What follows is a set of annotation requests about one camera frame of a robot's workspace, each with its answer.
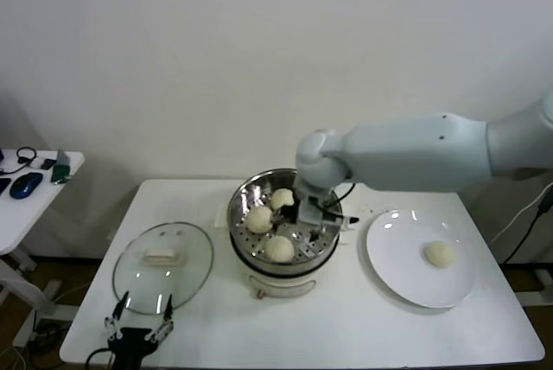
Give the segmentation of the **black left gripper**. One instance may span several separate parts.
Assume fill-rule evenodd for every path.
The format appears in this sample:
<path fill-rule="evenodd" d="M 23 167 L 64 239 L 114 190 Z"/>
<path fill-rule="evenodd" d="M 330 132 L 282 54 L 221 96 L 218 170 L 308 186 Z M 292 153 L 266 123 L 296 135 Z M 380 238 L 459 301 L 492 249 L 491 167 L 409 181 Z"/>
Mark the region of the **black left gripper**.
<path fill-rule="evenodd" d="M 126 291 L 111 315 L 105 318 L 108 348 L 114 354 L 114 370 L 140 370 L 143 359 L 156 351 L 156 342 L 164 342 L 174 329 L 172 296 L 168 297 L 162 324 L 157 329 L 151 332 L 142 328 L 121 329 L 118 323 L 128 299 Z"/>

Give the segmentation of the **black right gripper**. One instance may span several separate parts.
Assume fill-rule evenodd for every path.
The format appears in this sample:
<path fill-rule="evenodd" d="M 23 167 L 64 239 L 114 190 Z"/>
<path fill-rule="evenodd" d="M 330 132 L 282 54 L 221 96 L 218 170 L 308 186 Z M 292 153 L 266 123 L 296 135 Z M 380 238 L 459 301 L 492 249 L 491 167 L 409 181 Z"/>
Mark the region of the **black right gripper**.
<path fill-rule="evenodd" d="M 294 234 L 301 231 L 298 224 L 299 205 L 282 206 L 279 213 L 271 216 L 271 230 L 280 234 Z M 309 230 L 308 243 L 312 246 L 325 246 L 327 229 L 324 225 L 313 226 Z"/>

